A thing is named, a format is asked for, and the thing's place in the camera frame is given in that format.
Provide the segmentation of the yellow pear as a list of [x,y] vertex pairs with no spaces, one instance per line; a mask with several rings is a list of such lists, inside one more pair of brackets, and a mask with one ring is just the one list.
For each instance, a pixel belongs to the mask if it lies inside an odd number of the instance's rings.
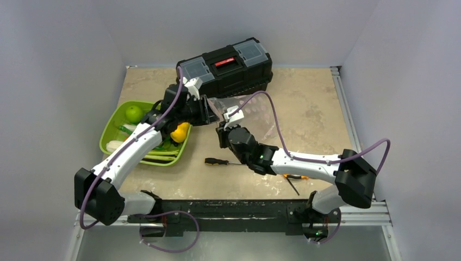
[[190,124],[183,122],[179,124],[173,132],[170,133],[170,138],[176,143],[183,143],[188,136]]

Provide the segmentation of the clear zip top bag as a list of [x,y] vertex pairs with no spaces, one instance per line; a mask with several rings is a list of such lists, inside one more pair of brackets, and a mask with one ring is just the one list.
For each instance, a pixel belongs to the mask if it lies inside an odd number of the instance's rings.
[[219,121],[225,119],[223,115],[229,108],[238,107],[245,101],[248,103],[241,110],[244,114],[244,119],[240,122],[240,126],[247,128],[258,142],[280,147],[281,142],[272,106],[265,95],[260,94],[253,98],[250,98],[250,95],[208,98],[210,108],[219,117]]

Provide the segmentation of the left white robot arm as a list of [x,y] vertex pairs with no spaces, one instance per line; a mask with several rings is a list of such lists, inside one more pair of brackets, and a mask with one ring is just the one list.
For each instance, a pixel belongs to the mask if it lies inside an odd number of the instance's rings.
[[161,218],[162,207],[148,192],[121,195],[119,188],[148,152],[160,145],[178,125],[208,125],[217,117],[210,110],[206,95],[200,95],[198,78],[186,84],[172,84],[161,102],[142,118],[134,132],[110,156],[90,170],[81,168],[74,176],[74,203],[80,210],[79,224],[89,215],[97,222],[111,225],[120,216],[141,215],[148,222]]

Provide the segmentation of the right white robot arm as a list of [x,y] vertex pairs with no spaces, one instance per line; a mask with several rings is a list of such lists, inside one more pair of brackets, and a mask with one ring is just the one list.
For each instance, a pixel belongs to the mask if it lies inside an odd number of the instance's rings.
[[311,193],[305,214],[319,221],[331,211],[344,206],[368,209],[371,207],[377,177],[375,170],[354,150],[342,154],[310,155],[310,161],[301,161],[301,153],[285,152],[277,146],[258,142],[245,127],[225,128],[221,122],[216,128],[221,148],[227,148],[237,160],[260,175],[307,176],[331,184]]

